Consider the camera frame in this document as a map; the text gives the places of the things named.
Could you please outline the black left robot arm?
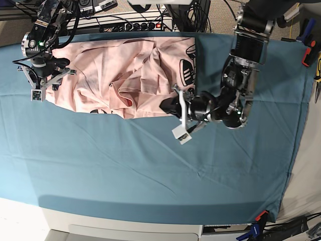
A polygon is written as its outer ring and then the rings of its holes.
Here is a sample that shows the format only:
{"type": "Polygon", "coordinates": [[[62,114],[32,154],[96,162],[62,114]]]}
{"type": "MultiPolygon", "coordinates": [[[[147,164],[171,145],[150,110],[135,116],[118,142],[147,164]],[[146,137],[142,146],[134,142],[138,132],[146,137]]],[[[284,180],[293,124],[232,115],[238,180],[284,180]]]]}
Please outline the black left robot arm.
{"type": "Polygon", "coordinates": [[[176,97],[165,99],[160,108],[176,116],[182,124],[195,121],[184,130],[192,133],[209,122],[222,122],[230,129],[246,125],[253,105],[258,65],[266,59],[267,45],[277,19],[294,5],[294,1],[248,1],[234,16],[236,43],[226,59],[217,97],[207,91],[188,94],[175,88],[176,97]]]}

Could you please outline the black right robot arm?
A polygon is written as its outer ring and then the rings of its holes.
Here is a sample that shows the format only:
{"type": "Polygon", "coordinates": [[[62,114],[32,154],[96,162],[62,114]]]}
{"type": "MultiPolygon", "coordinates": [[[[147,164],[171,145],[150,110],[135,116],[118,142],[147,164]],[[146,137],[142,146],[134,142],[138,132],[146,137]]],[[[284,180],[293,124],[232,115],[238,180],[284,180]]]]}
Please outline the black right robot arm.
{"type": "Polygon", "coordinates": [[[14,60],[31,85],[31,99],[43,101],[46,89],[59,89],[63,77],[75,75],[70,60],[56,58],[53,50],[66,47],[73,40],[80,20],[78,1],[44,1],[30,32],[26,33],[21,50],[23,59],[14,60]]]}

